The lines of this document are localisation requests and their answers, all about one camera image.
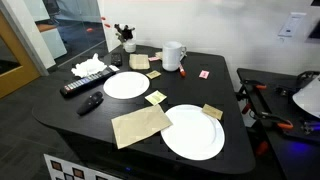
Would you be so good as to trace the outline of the red dry erase marker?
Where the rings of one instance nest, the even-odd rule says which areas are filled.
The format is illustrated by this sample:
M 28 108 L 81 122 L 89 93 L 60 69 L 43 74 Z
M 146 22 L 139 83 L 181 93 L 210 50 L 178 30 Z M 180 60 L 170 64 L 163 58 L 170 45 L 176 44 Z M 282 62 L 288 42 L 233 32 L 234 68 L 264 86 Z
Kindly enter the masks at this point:
M 179 64 L 179 70 L 180 70 L 181 77 L 185 77 L 186 76 L 186 72 L 185 72 L 185 70 L 184 70 L 184 68 L 183 68 L 181 63 Z

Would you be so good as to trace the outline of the white ceramic mug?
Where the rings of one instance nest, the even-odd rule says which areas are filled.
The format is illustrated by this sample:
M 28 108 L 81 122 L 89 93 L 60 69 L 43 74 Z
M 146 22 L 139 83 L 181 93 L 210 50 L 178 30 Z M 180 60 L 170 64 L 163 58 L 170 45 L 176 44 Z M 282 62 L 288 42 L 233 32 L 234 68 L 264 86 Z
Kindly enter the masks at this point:
M 187 48 L 180 42 L 165 42 L 162 47 L 162 67 L 166 71 L 176 71 L 186 56 Z

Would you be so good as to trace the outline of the white plate near mug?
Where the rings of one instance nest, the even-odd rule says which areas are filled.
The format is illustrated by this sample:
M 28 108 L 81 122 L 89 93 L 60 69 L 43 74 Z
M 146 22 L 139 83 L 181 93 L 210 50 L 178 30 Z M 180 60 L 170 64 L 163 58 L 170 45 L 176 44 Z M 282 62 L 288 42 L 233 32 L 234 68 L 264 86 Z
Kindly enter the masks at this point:
M 149 79 L 142 73 L 121 72 L 107 79 L 103 90 L 115 99 L 131 99 L 142 95 L 149 85 Z

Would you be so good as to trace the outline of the yellow sugar packet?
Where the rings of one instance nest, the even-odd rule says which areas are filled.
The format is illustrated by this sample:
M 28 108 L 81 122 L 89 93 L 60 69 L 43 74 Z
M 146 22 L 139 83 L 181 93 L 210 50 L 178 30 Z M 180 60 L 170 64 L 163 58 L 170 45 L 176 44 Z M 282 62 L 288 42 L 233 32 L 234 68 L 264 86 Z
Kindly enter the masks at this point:
M 156 90 L 155 92 L 151 93 L 150 95 L 146 96 L 145 99 L 150 102 L 152 105 L 157 105 L 161 103 L 167 96 L 162 94 L 160 91 Z

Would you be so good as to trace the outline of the brown napkin near vase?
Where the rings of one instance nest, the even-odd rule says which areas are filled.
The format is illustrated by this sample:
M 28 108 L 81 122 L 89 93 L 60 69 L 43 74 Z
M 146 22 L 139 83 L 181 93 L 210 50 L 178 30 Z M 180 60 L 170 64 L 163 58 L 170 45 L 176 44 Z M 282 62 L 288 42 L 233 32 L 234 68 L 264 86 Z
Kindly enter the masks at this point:
M 146 70 L 150 68 L 148 56 L 145 54 L 131 54 L 129 66 L 135 70 Z

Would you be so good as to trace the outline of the pink sweetener packet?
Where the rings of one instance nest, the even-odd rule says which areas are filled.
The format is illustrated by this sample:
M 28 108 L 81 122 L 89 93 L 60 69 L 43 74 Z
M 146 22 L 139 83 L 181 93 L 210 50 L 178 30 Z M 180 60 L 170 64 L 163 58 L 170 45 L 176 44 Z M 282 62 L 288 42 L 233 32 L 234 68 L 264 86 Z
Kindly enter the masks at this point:
M 199 77 L 202 79 L 207 79 L 209 76 L 209 71 L 202 70 L 199 74 Z

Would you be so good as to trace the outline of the large brown paper napkin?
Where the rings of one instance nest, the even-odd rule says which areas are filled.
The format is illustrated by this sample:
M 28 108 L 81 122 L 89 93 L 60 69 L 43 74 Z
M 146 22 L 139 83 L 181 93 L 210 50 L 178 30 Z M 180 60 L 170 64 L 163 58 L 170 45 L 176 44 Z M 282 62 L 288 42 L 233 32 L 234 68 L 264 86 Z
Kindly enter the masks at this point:
M 113 118 L 111 122 L 118 149 L 146 139 L 172 125 L 159 104 Z

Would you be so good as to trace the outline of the brown packet beside plate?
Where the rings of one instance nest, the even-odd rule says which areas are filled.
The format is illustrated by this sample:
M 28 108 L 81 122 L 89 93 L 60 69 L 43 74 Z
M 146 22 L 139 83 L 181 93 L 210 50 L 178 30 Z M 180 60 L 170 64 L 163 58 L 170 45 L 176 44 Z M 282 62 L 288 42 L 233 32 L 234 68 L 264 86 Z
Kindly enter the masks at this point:
M 216 118 L 218 120 L 220 120 L 222 118 L 223 112 L 213 106 L 210 106 L 208 104 L 205 104 L 202 108 L 202 112 L 213 117 Z

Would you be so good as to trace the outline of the white plate front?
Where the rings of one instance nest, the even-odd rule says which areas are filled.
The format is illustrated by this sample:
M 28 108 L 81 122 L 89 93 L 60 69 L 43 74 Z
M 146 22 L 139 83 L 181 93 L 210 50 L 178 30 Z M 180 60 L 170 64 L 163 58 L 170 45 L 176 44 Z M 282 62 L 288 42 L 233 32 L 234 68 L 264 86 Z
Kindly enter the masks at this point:
M 177 105 L 165 112 L 171 125 L 161 131 L 166 145 L 189 160 L 208 160 L 218 155 L 225 144 L 221 123 L 195 105 Z

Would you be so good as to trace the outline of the white vase with dried flowers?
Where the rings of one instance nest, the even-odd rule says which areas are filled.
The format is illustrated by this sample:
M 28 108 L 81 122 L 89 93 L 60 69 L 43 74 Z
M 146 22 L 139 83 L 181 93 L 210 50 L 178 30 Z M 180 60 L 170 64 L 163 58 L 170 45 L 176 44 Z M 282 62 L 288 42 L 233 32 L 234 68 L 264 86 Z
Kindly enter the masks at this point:
M 121 42 L 123 49 L 127 53 L 134 53 L 136 51 L 136 42 L 133 38 L 133 31 L 135 28 L 130 28 L 128 25 L 125 25 L 123 28 L 121 28 L 119 24 L 115 24 L 114 28 L 117 30 L 115 35 Z

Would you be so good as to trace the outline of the long black tv remote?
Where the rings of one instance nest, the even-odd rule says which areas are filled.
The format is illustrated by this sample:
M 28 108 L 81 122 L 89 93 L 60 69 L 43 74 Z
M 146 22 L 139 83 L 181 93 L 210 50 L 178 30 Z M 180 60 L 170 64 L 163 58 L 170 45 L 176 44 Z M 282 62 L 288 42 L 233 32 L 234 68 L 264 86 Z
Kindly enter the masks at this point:
M 78 79 L 69 84 L 64 85 L 60 89 L 60 94 L 64 98 L 74 97 L 84 91 L 87 91 L 95 86 L 99 85 L 101 82 L 107 80 L 111 76 L 115 75 L 116 72 L 111 68 L 107 67 L 103 71 L 91 74 L 87 77 Z

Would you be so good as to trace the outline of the checkerboard calibration board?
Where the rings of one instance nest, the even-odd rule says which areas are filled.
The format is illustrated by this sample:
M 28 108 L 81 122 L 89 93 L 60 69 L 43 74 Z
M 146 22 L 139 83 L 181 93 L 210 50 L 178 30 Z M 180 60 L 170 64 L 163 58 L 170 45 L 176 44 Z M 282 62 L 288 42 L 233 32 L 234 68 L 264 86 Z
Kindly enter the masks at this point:
M 44 155 L 44 159 L 51 180 L 122 180 L 48 154 Z

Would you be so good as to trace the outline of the black side table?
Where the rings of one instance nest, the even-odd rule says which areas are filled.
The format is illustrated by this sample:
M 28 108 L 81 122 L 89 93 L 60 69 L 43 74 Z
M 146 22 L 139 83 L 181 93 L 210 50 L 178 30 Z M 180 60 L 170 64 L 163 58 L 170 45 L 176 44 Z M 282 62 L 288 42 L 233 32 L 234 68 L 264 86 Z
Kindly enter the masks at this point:
M 298 106 L 293 96 L 319 78 L 317 71 L 287 75 L 239 68 L 240 99 L 263 127 L 287 180 L 320 180 L 319 119 Z

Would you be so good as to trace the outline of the orange handled clamp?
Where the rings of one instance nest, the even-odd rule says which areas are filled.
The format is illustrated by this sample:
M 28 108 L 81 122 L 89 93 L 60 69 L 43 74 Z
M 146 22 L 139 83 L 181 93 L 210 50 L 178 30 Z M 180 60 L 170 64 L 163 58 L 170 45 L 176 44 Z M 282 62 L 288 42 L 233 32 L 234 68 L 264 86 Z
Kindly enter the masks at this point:
M 293 124 L 291 123 L 290 120 L 287 120 L 279 115 L 275 115 L 275 114 L 267 113 L 267 112 L 261 112 L 258 114 L 258 117 L 260 119 L 270 120 L 270 121 L 274 122 L 281 129 L 292 129 L 293 128 Z
M 262 83 L 262 82 L 259 82 L 257 80 L 250 80 L 250 79 L 244 79 L 242 81 L 243 84 L 246 84 L 246 85 L 251 85 L 251 86 L 254 86 L 256 87 L 257 89 L 266 89 L 267 86 Z

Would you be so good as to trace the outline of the white wall panel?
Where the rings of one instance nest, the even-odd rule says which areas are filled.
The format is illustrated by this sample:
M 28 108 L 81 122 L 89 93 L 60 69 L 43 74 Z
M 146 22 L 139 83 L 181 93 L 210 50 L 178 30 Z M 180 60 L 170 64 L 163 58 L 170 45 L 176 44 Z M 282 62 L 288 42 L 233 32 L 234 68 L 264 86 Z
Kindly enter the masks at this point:
M 305 16 L 305 13 L 291 12 L 285 24 L 280 30 L 279 36 L 292 37 Z

